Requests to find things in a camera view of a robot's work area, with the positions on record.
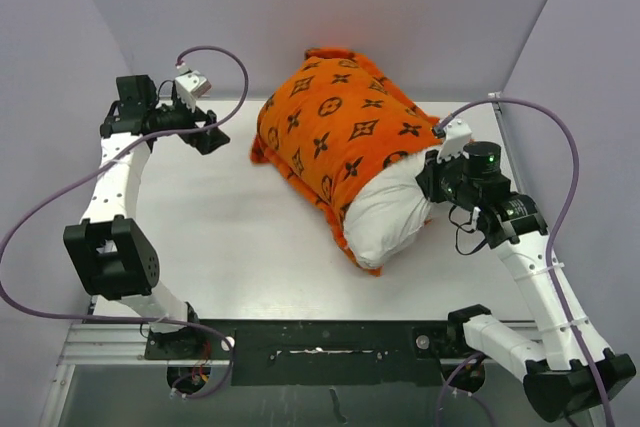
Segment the white pillow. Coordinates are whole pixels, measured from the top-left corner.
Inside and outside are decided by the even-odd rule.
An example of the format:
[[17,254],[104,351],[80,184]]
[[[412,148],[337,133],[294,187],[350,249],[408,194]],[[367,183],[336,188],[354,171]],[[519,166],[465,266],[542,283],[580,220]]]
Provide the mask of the white pillow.
[[413,243],[430,219],[433,204],[416,177],[424,169],[426,155],[438,151],[424,149],[391,163],[356,195],[344,218],[343,235],[359,267],[381,268]]

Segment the orange patterned plush pillowcase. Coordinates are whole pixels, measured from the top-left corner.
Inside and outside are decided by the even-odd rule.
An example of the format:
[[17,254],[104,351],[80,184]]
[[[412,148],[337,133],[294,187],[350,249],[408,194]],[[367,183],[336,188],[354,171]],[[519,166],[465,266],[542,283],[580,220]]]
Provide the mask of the orange patterned plush pillowcase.
[[[439,149],[432,131],[439,121],[367,56],[311,48],[300,69],[260,110],[250,159],[273,165],[320,209],[337,246],[359,267],[343,235],[348,207],[384,167],[424,149]],[[359,268],[379,275],[382,267]]]

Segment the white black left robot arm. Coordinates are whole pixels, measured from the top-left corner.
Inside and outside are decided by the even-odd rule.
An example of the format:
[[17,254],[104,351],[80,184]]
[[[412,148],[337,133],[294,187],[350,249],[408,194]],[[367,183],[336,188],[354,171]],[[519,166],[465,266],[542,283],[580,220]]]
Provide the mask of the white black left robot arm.
[[147,75],[119,77],[116,87],[119,97],[100,126],[104,171],[79,224],[65,228],[63,243],[88,294],[150,319],[151,341],[190,358],[202,349],[204,334],[194,309],[160,280],[157,251],[135,220],[138,194],[155,133],[174,131],[202,155],[230,139],[216,127],[216,114],[197,105],[211,88],[197,71],[175,78],[169,103],[161,102]]

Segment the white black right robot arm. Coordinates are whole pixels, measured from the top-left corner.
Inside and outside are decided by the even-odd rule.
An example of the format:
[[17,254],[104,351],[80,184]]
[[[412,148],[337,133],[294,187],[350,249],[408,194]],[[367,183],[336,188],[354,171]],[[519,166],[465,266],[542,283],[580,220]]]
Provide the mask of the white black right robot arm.
[[445,342],[456,355],[476,350],[495,360],[522,382],[536,413],[554,422],[613,400],[636,367],[586,316],[562,263],[546,253],[549,229],[536,203],[512,190],[500,160],[493,142],[471,142],[446,160],[430,151],[416,181],[427,200],[469,213],[467,228],[482,233],[481,244],[510,273],[541,340],[528,340],[475,305],[450,313]]

